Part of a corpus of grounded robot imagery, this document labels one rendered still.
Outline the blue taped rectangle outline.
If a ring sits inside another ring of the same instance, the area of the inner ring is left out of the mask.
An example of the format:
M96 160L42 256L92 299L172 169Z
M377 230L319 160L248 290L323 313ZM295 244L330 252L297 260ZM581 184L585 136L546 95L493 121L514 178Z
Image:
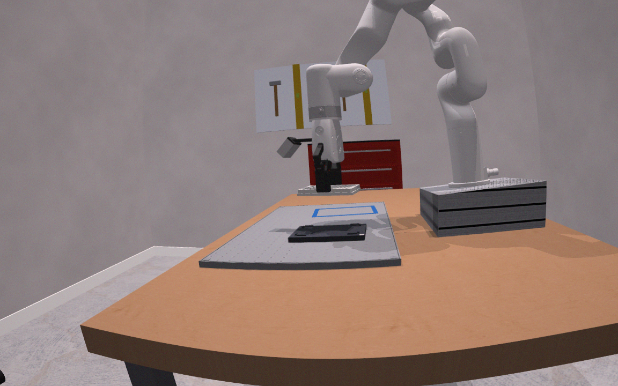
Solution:
M366 207L371 207L374 213L378 213L374 206L366 206ZM339 207L339 208L329 208L329 209L340 209L340 208L350 208L350 207ZM319 210L321 209L315 209L312 217L317 217L317 213L319 212ZM326 217L340 217L340 216L359 215L359 214L367 214L367 213L354 213L354 214L335 215L335 216L326 216Z

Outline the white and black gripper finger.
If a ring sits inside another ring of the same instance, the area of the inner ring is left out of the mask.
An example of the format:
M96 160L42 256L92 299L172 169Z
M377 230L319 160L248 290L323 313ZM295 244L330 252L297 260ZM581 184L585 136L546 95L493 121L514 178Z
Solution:
M342 185L341 164L329 162L330 185Z
M312 156L315 167L315 181L317 192L330 192L329 160L321 160L323 154L323 143L318 143ZM325 165L325 166L324 166Z

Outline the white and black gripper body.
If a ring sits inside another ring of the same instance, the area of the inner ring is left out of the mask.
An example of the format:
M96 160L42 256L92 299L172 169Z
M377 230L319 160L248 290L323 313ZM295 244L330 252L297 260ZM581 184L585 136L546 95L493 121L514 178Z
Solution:
M312 155L318 143L323 143L321 160L328 158L332 163L340 163L345 159L340 120L341 117L309 119L312 122Z

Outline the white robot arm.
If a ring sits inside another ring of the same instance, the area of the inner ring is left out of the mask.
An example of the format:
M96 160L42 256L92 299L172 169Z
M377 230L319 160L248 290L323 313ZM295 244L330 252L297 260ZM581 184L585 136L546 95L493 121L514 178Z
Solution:
M432 5L436 0L370 0L336 64L314 64L306 70L309 119L342 117L340 97L368 90L373 75L366 64L387 42L401 8L426 28L432 57L443 69L455 68L440 78L437 95L443 108L453 182L449 188L490 183L497 168L483 168L479 128L470 102L487 91L487 77L474 36L453 27L449 16ZM357 64L356 64L357 63Z

